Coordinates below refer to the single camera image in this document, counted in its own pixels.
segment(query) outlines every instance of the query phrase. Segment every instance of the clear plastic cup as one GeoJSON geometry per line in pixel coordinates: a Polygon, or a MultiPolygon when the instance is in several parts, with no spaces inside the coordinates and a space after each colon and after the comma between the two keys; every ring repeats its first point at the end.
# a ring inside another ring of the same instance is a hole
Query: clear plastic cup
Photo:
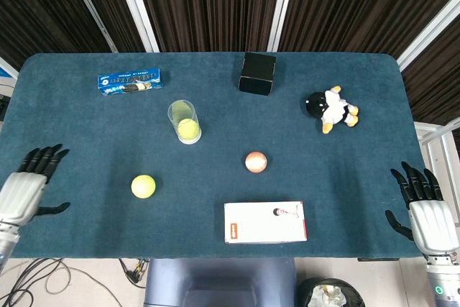
{"type": "Polygon", "coordinates": [[[167,116],[174,126],[175,133],[184,144],[194,144],[201,138],[201,128],[195,107],[186,100],[171,103],[167,116]]]}

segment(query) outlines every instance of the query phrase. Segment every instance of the blue box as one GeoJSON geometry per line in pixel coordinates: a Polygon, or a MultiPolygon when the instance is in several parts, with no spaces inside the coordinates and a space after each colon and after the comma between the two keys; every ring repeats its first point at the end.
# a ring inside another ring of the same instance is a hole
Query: blue box
{"type": "Polygon", "coordinates": [[[163,87],[160,70],[148,68],[129,72],[111,73],[98,76],[98,89],[103,95],[134,93],[163,87]]]}

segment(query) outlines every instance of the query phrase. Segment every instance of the white box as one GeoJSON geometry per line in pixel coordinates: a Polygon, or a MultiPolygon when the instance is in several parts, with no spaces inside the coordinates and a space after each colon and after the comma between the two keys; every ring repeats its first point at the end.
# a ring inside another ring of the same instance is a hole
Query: white box
{"type": "Polygon", "coordinates": [[[307,241],[302,201],[226,203],[224,209],[227,244],[307,241]]]}

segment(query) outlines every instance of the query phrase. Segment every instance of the plush toy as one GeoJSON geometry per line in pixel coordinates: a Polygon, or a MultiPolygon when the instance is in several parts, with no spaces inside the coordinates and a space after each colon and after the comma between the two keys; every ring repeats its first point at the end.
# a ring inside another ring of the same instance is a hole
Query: plush toy
{"type": "Polygon", "coordinates": [[[345,122],[349,127],[358,123],[358,107],[340,98],[340,90],[340,86],[334,86],[324,93],[312,93],[306,101],[307,112],[323,122],[324,134],[338,122],[345,122]]]}

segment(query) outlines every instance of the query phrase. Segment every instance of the white floor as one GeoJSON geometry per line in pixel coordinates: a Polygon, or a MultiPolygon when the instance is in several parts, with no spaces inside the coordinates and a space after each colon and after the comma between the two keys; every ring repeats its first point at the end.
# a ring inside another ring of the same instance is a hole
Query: white floor
{"type": "MultiPolygon", "coordinates": [[[[443,177],[442,165],[437,175],[443,177]]],[[[449,189],[446,181],[441,181],[445,199],[449,189]]],[[[0,276],[0,297],[7,294],[20,272],[29,260],[10,260],[0,276]]],[[[119,299],[123,307],[142,307],[144,290],[132,286],[124,277],[118,260],[105,259],[66,259],[71,267],[85,270],[100,280],[119,299]]],[[[135,260],[126,260],[134,268],[135,260]]],[[[358,262],[356,259],[335,258],[297,258],[298,280],[309,277],[340,278],[352,284],[362,295],[368,307],[434,307],[428,281],[425,274],[425,260],[420,258],[402,259],[397,262],[358,262]]],[[[50,278],[48,288],[57,291],[67,283],[66,271],[61,270],[50,278]]],[[[45,291],[45,282],[40,281],[31,291],[34,294],[34,306],[48,307],[111,307],[119,304],[101,286],[80,272],[72,271],[71,283],[67,290],[59,295],[50,295],[45,291]]],[[[25,296],[17,307],[29,306],[29,297],[25,296]]]]}

